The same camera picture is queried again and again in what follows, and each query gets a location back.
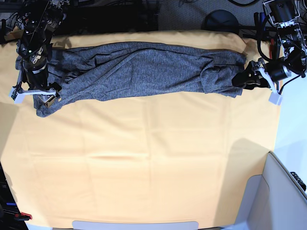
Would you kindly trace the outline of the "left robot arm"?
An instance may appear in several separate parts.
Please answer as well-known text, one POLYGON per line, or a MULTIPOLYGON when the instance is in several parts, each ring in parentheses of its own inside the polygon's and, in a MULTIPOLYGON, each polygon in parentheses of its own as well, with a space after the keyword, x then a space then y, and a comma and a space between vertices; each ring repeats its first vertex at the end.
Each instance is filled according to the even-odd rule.
POLYGON ((256 35, 260 58, 250 61, 243 72, 233 77, 232 85, 249 90, 269 88, 282 95, 284 86, 279 85, 280 81, 292 82, 304 78, 307 72, 307 45, 299 23, 300 12, 293 0, 264 0, 262 6, 265 17, 257 23, 256 35), (272 40, 276 52, 272 57, 261 49, 268 22, 276 31, 272 40))

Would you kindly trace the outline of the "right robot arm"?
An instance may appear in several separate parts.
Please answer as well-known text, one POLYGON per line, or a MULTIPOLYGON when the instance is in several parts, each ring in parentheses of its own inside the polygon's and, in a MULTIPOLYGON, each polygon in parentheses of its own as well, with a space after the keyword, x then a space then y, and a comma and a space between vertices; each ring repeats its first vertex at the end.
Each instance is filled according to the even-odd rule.
POLYGON ((23 34, 16 52, 21 58, 20 72, 10 97, 16 104, 25 96, 36 95, 44 106, 50 107, 60 98, 61 86, 48 82, 48 62, 52 59, 51 39, 66 17, 67 0, 30 0, 23 7, 23 34))

